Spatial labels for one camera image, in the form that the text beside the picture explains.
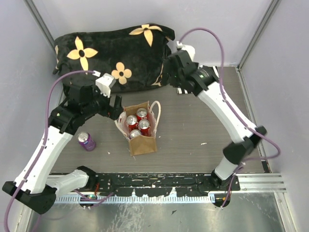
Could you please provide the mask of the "red cola can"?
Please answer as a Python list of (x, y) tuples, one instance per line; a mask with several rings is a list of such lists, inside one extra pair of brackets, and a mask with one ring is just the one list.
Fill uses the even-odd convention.
[(143, 136), (151, 136), (151, 125), (147, 119), (142, 119), (138, 123), (138, 129), (140, 130)]
[(136, 112), (137, 121), (141, 121), (143, 119), (148, 119), (148, 110), (145, 108), (139, 108)]
[(138, 128), (138, 120), (135, 115), (130, 115), (126, 118), (126, 125), (129, 131), (136, 130)]

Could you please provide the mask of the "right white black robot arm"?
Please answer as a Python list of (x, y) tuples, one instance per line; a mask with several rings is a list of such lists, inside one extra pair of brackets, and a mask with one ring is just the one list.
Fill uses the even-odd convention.
[(212, 67), (193, 62), (189, 53), (178, 50), (163, 62), (162, 82), (194, 94), (223, 124), (232, 142), (223, 149), (224, 157), (211, 173), (212, 186), (223, 190), (244, 157), (250, 155), (267, 130), (256, 126), (220, 89), (219, 76)]

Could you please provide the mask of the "purple soda can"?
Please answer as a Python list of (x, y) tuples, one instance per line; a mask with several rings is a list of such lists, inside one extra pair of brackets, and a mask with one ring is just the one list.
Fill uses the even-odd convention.
[(96, 147), (96, 142), (88, 132), (80, 132), (77, 141), (86, 151), (93, 151)]
[(133, 139), (133, 138), (136, 138), (137, 136), (141, 136), (141, 135), (142, 135), (141, 131), (135, 129), (135, 130), (132, 130), (132, 131), (130, 132), (129, 138), (130, 138), (130, 139)]

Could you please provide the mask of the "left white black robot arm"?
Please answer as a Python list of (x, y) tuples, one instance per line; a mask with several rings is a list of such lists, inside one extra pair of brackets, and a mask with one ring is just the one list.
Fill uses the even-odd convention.
[(45, 214), (62, 195), (78, 188), (94, 190), (96, 172), (85, 166), (79, 166), (54, 183), (48, 184), (47, 178), (79, 127), (96, 114), (117, 120), (123, 110), (120, 95), (116, 95), (111, 106), (110, 97), (102, 94), (95, 85), (70, 87), (64, 101), (51, 111), (48, 130), (27, 166), (14, 181), (5, 182), (2, 190), (40, 215)]

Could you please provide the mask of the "brown canvas bag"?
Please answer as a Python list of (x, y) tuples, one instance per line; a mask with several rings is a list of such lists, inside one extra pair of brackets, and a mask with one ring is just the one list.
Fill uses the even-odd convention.
[[(150, 119), (150, 136), (139, 135), (136, 138), (130, 138), (129, 128), (126, 123), (126, 118), (128, 116), (136, 114), (137, 110), (140, 108), (145, 108), (148, 112)], [(127, 139), (129, 145), (129, 151), (131, 156), (143, 155), (148, 153), (153, 153), (157, 151), (156, 145), (156, 132), (161, 116), (161, 104), (159, 101), (154, 101), (152, 104), (149, 101), (128, 106), (124, 109), (124, 112), (115, 121), (117, 129), (123, 134)]]

